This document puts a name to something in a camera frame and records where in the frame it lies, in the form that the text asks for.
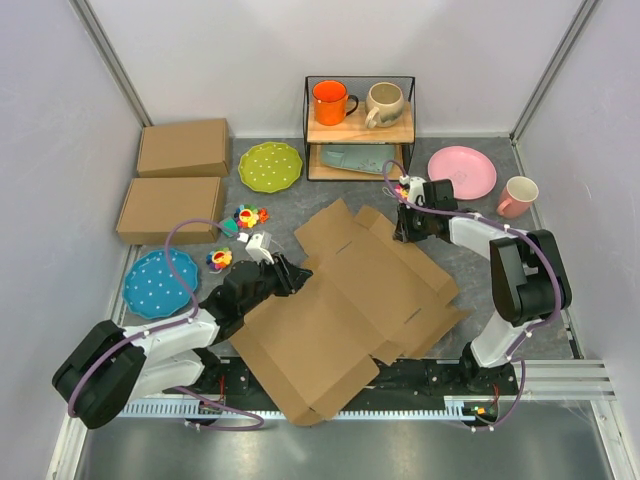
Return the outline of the brown cardboard box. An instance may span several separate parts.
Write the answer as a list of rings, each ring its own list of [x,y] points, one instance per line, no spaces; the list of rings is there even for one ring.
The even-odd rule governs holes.
[[[454,279],[394,225],[364,206],[334,201],[295,237],[312,276],[295,294],[272,296],[231,338],[286,419],[332,419],[378,374],[380,363],[422,358],[467,311]]]

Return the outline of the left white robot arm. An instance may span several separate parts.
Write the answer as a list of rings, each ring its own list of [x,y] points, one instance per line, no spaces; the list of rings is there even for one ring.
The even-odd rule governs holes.
[[[106,425],[130,402],[167,389],[211,392],[222,374],[212,346],[235,334],[261,302],[296,293],[312,275],[280,253],[271,261],[241,261],[184,314],[137,327],[96,324],[55,372],[52,385],[68,415],[89,429]]]

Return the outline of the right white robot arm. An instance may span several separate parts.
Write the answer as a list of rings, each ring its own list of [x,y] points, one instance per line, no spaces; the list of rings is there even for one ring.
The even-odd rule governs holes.
[[[394,239],[415,243],[433,236],[490,263],[495,311],[464,347],[454,370],[454,380],[465,391],[481,393],[506,378],[520,345],[571,303],[555,237],[548,230],[518,230],[459,209],[449,180],[403,175],[393,195],[398,200]]]

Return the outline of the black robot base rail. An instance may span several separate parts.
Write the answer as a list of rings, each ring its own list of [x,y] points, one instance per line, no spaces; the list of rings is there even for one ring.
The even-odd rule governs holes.
[[[207,367],[191,386],[199,394],[217,394],[236,408],[283,409],[300,402],[350,403],[354,399],[378,402],[388,391],[428,396],[513,393],[511,367],[476,368],[470,362],[442,363],[401,358],[386,365],[370,357],[340,366],[335,362],[303,359],[280,367],[270,358],[247,365],[239,357]]]

